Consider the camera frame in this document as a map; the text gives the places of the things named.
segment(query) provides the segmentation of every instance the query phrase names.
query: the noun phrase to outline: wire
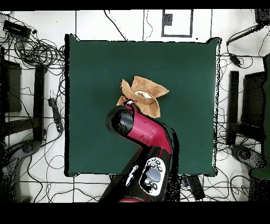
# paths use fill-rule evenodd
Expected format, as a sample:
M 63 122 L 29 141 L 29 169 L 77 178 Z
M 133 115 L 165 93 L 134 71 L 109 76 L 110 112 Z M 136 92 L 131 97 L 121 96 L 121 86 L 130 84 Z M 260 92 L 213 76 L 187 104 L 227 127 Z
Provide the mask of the wire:
M 251 65 L 249 65 L 248 67 L 241 67 L 241 66 L 239 66 L 240 68 L 242 68 L 242 69 L 248 69 L 248 68 L 250 68 L 252 65 L 253 65 L 253 58 L 252 57 L 250 57 L 251 58 L 251 60 L 252 60 L 252 62 L 251 62 Z
M 151 24 L 148 22 L 148 12 L 149 12 L 149 10 L 147 10 L 146 22 L 148 23 L 149 26 L 151 26 Z M 146 41 L 149 37 L 151 37 L 151 34 L 153 32 L 153 27 L 152 26 L 151 26 L 151 29 L 152 29 L 152 31 L 151 31 L 150 35 L 144 41 Z
M 28 165 L 28 167 L 27 167 L 27 173 L 28 173 L 28 175 L 29 175 L 34 181 L 36 181 L 37 183 L 39 183 L 39 184 L 41 185 L 41 189 L 40 189 L 40 191 L 38 192 L 38 194 L 36 195 L 36 197 L 35 197 L 35 199 L 34 199 L 34 201 L 33 201 L 33 203 L 35 203 L 37 197 L 40 195 L 40 193 L 41 193 L 41 191 L 42 191 L 42 189 L 43 189 L 43 184 L 42 184 L 40 181 L 38 181 L 37 179 L 33 178 L 33 177 L 31 176 L 31 174 L 29 173 L 29 167 L 30 167 L 31 162 L 32 162 L 32 155 L 30 156 L 30 162 L 29 162 L 29 165 Z
M 32 119 L 31 119 L 30 114 L 28 113 L 28 111 L 27 111 L 27 109 L 26 109 L 24 103 L 23 103 L 18 97 L 16 97 L 15 95 L 13 95 L 10 91 L 9 91 L 9 93 L 10 93 L 12 96 L 14 96 L 16 99 L 18 99 L 18 100 L 23 104 L 23 107 L 24 107 L 24 109 L 25 109 L 25 112 L 27 113 L 28 118 L 29 118 L 30 121 L 31 121 L 32 128 L 34 129 L 34 128 L 35 128 L 35 127 L 34 127 L 34 123 L 33 123 Z
M 249 28 L 247 28 L 247 29 L 245 29 L 245 30 L 243 30 L 243 31 L 240 31 L 240 32 L 238 32 L 238 33 L 233 34 L 232 36 L 230 36 L 230 38 L 229 38 L 228 41 L 230 41 L 230 39 L 231 39 L 233 36 L 238 35 L 238 34 L 243 33 L 243 32 L 246 32 L 246 31 L 248 31 L 248 30 L 250 30 L 250 29 L 252 29 L 252 28 L 254 28 L 254 27 L 257 27 L 257 25 L 251 26 L 251 27 L 249 27 Z
M 80 189 L 78 189 L 78 188 L 74 188 L 74 189 L 69 190 L 69 191 L 59 192 L 59 193 L 54 194 L 54 195 L 52 196 L 52 198 L 49 200 L 49 203 L 52 202 L 53 198 L 54 198 L 56 195 L 58 195 L 58 194 L 67 194 L 67 193 L 72 192 L 72 191 L 74 191 L 74 190 L 80 191 L 80 192 L 81 192 L 82 194 L 84 194 L 85 196 L 90 197 L 91 200 L 98 201 L 96 198 L 100 197 L 100 196 L 93 197 L 93 196 L 91 196 L 91 195 L 89 195 L 89 194 L 84 193 L 82 190 L 80 190 Z
M 47 164 L 48 164 L 48 167 L 47 167 L 47 171 L 46 171 L 46 182 L 47 182 L 47 186 L 46 186 L 46 196 L 47 196 L 48 200 L 50 200 L 50 189 L 51 189 L 51 184 L 48 184 L 48 169 L 49 169 L 49 167 L 51 167 L 50 164 L 51 164 L 51 162 L 53 161 L 53 159 L 56 158 L 56 157 L 58 157 L 58 156 L 61 156 L 61 157 L 64 158 L 64 156 L 62 156 L 62 155 L 56 155 L 56 156 L 52 157 L 52 159 L 50 160 L 49 163 L 47 163 Z M 63 165 L 62 167 L 60 167 L 60 168 L 54 168 L 54 167 L 53 167 L 53 169 L 59 170 L 59 169 L 61 169 L 61 168 L 63 168 L 63 167 L 64 167 L 64 165 Z
M 259 49 L 258 55 L 259 55 L 260 57 L 262 57 L 259 53 L 260 53 L 260 51 L 261 51 L 261 49 L 262 49 L 262 47 L 263 47 L 264 40 L 266 39 L 266 37 L 267 37 L 269 34 L 270 34 L 270 30 L 269 30 L 268 33 L 265 35 L 265 37 L 264 37 L 264 39 L 263 39 L 263 42 L 262 42 L 262 45 L 261 45 L 261 48 Z
M 118 30 L 118 32 L 121 34 L 121 36 L 124 38 L 124 40 L 125 41 L 128 41 L 128 39 L 125 38 L 124 35 L 120 32 L 120 30 L 118 29 L 118 27 L 116 26 L 116 24 L 114 23 L 114 21 L 111 18 L 108 17 L 106 11 L 105 10 L 103 10 L 103 11 L 104 11 L 105 16 L 112 22 L 112 24 L 115 26 L 115 28 Z
M 189 202 L 188 197 L 186 197 L 181 191 L 180 191 L 180 194 L 182 194 L 184 198 L 187 199 L 187 201 Z
M 233 196 L 233 198 L 234 198 L 235 201 L 237 201 L 237 200 L 236 200 L 236 198 L 235 198 L 235 196 L 234 196 L 234 193 L 235 193 L 235 192 L 233 191 L 232 181 L 233 181 L 234 178 L 237 178 L 237 177 L 242 177 L 242 178 L 245 178 L 246 180 L 250 181 L 247 177 L 245 177 L 245 176 L 243 176 L 243 175 L 236 175 L 236 176 L 234 176 L 233 178 L 230 179 L 230 191 L 231 191 L 232 196 Z

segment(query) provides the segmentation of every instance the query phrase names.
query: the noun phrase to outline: tan cloth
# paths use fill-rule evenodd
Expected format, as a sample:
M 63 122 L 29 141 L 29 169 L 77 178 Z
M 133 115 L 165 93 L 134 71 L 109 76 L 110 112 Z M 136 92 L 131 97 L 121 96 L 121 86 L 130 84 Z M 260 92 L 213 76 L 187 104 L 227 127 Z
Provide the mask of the tan cloth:
M 122 79 L 120 85 L 123 96 L 117 102 L 117 106 L 124 103 L 128 99 L 132 99 L 136 102 L 141 112 L 144 114 L 158 118 L 160 117 L 160 109 L 156 98 L 165 95 L 169 92 L 165 87 L 154 83 L 143 77 L 135 76 L 131 87 Z M 151 98 L 146 98 L 143 94 L 135 93 L 136 91 L 143 91 L 147 93 Z

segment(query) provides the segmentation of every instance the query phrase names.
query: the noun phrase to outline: green tablecloth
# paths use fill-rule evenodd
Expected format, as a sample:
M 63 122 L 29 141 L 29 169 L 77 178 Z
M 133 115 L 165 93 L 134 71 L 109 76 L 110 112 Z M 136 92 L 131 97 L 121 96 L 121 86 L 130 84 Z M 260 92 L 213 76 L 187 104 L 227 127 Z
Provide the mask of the green tablecloth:
M 120 174 L 136 153 L 138 146 L 109 132 L 105 119 L 121 96 L 121 80 L 131 83 L 134 76 L 141 76 L 170 90 L 158 98 L 159 120 L 179 138 L 179 174 L 215 175 L 213 123 L 220 41 L 77 41 L 69 35 L 65 148 L 69 173 Z

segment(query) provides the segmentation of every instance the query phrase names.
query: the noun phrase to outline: black strip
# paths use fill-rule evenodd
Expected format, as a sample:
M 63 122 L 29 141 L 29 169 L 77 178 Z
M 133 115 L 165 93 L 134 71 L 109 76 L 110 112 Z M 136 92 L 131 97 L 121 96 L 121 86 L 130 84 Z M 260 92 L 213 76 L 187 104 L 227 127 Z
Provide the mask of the black strip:
M 211 9 L 211 27 L 210 27 L 210 38 L 212 38 L 212 22 L 213 22 L 213 9 Z
M 70 114 L 70 80 L 69 80 L 69 59 L 70 59 L 70 37 L 65 35 L 65 168 L 64 174 L 69 177 L 69 150 L 70 150 L 70 133 L 69 133 L 69 114 Z
M 77 11 L 75 11 L 75 35 L 77 36 Z
M 239 72 L 231 71 L 229 74 L 229 91 L 228 91 L 228 109 L 227 109 L 227 132 L 226 145 L 234 145 L 236 140 L 236 133 L 233 131 L 232 123 L 237 123 L 238 114 L 238 86 L 239 86 Z
M 143 39 L 144 39 L 144 17 L 145 17 L 145 15 L 144 15 L 144 10 L 143 10 L 143 20 L 142 20 L 142 41 L 143 41 Z
M 31 128 L 39 130 L 40 127 L 40 119 L 39 118 L 33 118 L 30 120 L 29 118 L 26 119 L 19 119 L 19 120 L 13 120 L 11 122 L 6 122 L 3 127 L 5 127 L 5 136 L 12 135 L 18 132 L 23 132 L 24 130 L 28 130 Z
M 35 84 L 34 84 L 34 106 L 33 117 L 38 119 L 38 127 L 33 129 L 33 138 L 39 142 L 43 140 L 44 126 L 44 78 L 45 66 L 42 64 L 36 65 L 35 68 Z

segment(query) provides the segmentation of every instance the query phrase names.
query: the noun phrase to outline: electrical cord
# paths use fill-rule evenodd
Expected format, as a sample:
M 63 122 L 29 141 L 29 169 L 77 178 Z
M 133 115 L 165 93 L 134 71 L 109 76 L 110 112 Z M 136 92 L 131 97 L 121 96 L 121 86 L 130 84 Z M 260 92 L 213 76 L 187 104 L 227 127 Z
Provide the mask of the electrical cord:
M 149 26 L 151 26 L 151 24 L 148 22 L 148 13 L 149 13 L 149 10 L 147 10 L 146 22 L 148 23 Z M 153 27 L 152 26 L 151 26 L 151 29 L 152 29 L 152 31 L 151 31 L 150 35 L 144 41 L 146 41 L 149 37 L 151 37 L 152 32 L 153 32 Z
M 233 191 L 233 188 L 232 188 L 232 181 L 233 181 L 233 179 L 234 178 L 237 178 L 237 177 L 242 177 L 242 178 L 245 178 L 246 180 L 248 180 L 249 182 L 250 182 L 250 180 L 247 178 L 247 177 L 245 177 L 245 176 L 243 176 L 243 175 L 235 175 L 234 177 L 232 177 L 231 179 L 230 179 L 230 191 L 231 191 L 231 193 L 232 193 L 232 195 L 233 195 L 233 198 L 234 198 L 234 200 L 235 201 L 237 201 L 236 200 L 236 198 L 235 198 L 235 196 L 234 196 L 234 191 Z
M 64 79 L 64 46 L 61 46 L 59 49 L 57 49 L 57 46 L 53 42 L 51 42 L 49 40 L 46 40 L 46 39 L 39 40 L 37 38 L 37 34 L 36 34 L 36 37 L 34 37 L 33 34 L 31 34 L 31 36 L 32 37 L 29 38 L 29 40 L 27 40 L 24 43 L 21 43 L 21 42 L 18 42 L 16 39 L 11 39 L 10 40 L 10 36 L 7 35 L 7 36 L 5 36 L 5 38 L 2 39 L 2 40 L 4 40 L 4 41 L 2 41 L 2 44 L 6 43 L 6 42 L 9 42 L 8 51 L 11 50 L 11 45 L 14 44 L 14 51 L 17 54 L 17 57 L 14 57 L 14 58 L 20 59 L 22 61 L 23 65 L 25 65 L 27 67 L 27 69 L 24 69 L 24 70 L 34 69 L 34 68 L 30 68 L 29 66 L 35 66 L 36 64 L 42 63 L 42 64 L 45 64 L 47 66 L 48 72 L 50 72 L 51 74 L 53 74 L 55 76 L 59 76 L 60 81 L 59 81 L 58 92 L 55 95 L 56 96 L 55 103 L 57 103 L 57 99 L 60 97 L 61 98 L 61 103 L 64 104 L 64 101 L 62 99 L 62 96 L 65 95 L 65 87 L 64 87 L 64 82 L 65 82 L 65 79 Z M 51 69 L 59 69 L 59 68 L 55 68 L 54 66 L 59 66 L 59 68 L 61 69 L 61 72 L 58 73 L 58 74 L 54 74 L 53 72 L 51 72 L 50 71 Z M 33 94 L 32 94 L 29 87 L 26 87 L 26 88 L 23 88 L 23 89 L 29 89 L 30 94 L 22 94 L 22 95 L 31 95 L 31 96 L 33 96 Z M 64 107 L 62 107 L 62 109 L 60 110 L 61 119 L 63 119 L 64 113 L 62 114 L 62 110 L 64 109 Z M 47 127 L 45 144 L 40 146 L 40 147 L 44 146 L 44 155 L 38 160 L 38 161 L 40 161 L 43 157 L 45 157 L 45 161 L 46 161 L 46 163 L 48 165 L 47 173 L 48 173 L 49 167 L 52 168 L 52 169 L 61 169 L 61 168 L 63 168 L 63 166 L 60 167 L 60 168 L 57 168 L 57 167 L 53 167 L 51 165 L 51 162 L 52 162 L 52 160 L 54 158 L 59 157 L 59 156 L 63 157 L 62 155 L 57 155 L 57 156 L 53 157 L 49 162 L 47 161 L 47 158 L 46 158 L 46 154 L 48 153 L 48 151 L 53 147 L 56 140 L 59 139 L 62 136 L 62 133 L 61 133 L 54 140 L 51 140 L 49 142 L 47 141 L 48 128 L 49 128 L 49 126 L 51 124 L 49 124 L 48 127 Z M 46 151 L 46 145 L 48 145 L 51 142 L 53 142 L 53 144 L 50 146 L 49 150 Z M 42 192 L 43 184 L 40 181 L 38 181 L 37 179 L 35 179 L 35 178 L 33 178 L 31 176 L 29 170 L 37 163 L 36 162 L 35 164 L 33 164 L 31 166 L 31 162 L 32 162 L 32 157 L 31 157 L 31 161 L 30 161 L 30 163 L 28 165 L 28 168 L 27 168 L 26 172 L 28 173 L 28 175 L 34 181 L 36 181 L 37 183 L 39 183 L 41 185 L 41 189 L 40 189 L 39 193 L 36 195 L 36 197 L 34 199 L 34 202 L 36 202 L 37 197 Z M 46 190 L 46 195 L 44 195 L 38 202 L 42 201 L 47 196 L 48 197 L 48 202 L 52 203 L 52 199 L 59 193 L 55 194 L 54 196 L 52 196 L 50 198 L 51 187 L 52 187 L 51 183 L 48 183 L 48 181 L 47 181 L 46 182 L 46 189 L 45 189 Z M 81 191 L 80 189 L 77 189 L 77 188 L 73 188 L 72 191 L 74 192 L 75 190 L 78 190 L 81 193 L 83 193 L 84 195 L 90 197 L 91 199 L 89 201 L 92 201 L 92 200 L 97 201 L 97 198 L 100 197 L 100 196 L 96 196 L 96 197 L 90 196 L 90 195 L 84 193 L 83 191 Z
M 230 36 L 230 38 L 229 38 L 228 41 L 230 41 L 230 39 L 231 39 L 233 36 L 238 35 L 238 34 L 243 33 L 243 32 L 246 32 L 246 31 L 248 31 L 248 30 L 250 30 L 250 29 L 252 29 L 252 28 L 254 28 L 254 27 L 256 27 L 256 26 L 257 26 L 257 25 L 251 26 L 251 27 L 249 27 L 249 28 L 247 28 L 247 29 L 245 29 L 245 30 L 243 30 L 243 31 L 240 31 L 240 32 L 238 32 L 238 33 L 233 34 L 232 36 Z M 228 49 L 229 44 L 227 44 L 226 46 L 227 46 L 227 52 L 228 52 L 228 54 L 230 54 L 230 53 L 229 53 L 229 49 Z
M 105 16 L 112 22 L 112 24 L 115 26 L 115 28 L 118 30 L 118 32 L 121 34 L 121 36 L 124 38 L 124 40 L 125 41 L 128 41 L 128 39 L 120 32 L 120 30 L 118 29 L 118 27 L 116 26 L 116 24 L 114 23 L 114 21 L 111 18 L 108 17 L 106 11 L 105 10 L 103 10 L 103 11 L 104 11 Z
M 263 41 L 262 41 L 261 48 L 259 49 L 258 55 L 259 55 L 260 57 L 261 57 L 261 55 L 260 55 L 259 53 L 260 53 L 260 51 L 261 51 L 261 49 L 262 49 L 262 47 L 263 47 L 263 45 L 264 45 L 264 41 L 265 41 L 266 37 L 267 37 L 269 34 L 270 34 L 270 30 L 269 30 L 268 33 L 265 35 L 265 37 L 264 37 L 264 39 L 263 39 Z

